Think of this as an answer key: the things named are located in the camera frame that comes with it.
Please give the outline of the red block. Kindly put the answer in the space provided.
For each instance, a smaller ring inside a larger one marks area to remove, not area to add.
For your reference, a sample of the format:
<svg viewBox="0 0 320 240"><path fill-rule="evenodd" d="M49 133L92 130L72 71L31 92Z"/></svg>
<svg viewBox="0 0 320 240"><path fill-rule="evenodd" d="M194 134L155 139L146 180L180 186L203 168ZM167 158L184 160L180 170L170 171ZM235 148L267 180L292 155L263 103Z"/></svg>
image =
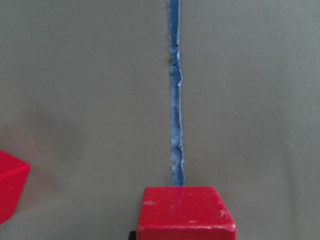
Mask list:
<svg viewBox="0 0 320 240"><path fill-rule="evenodd" d="M28 163L0 151L0 224L15 213L30 168Z"/></svg>
<svg viewBox="0 0 320 240"><path fill-rule="evenodd" d="M235 240L237 227L210 186L147 187L136 230L138 240Z"/></svg>

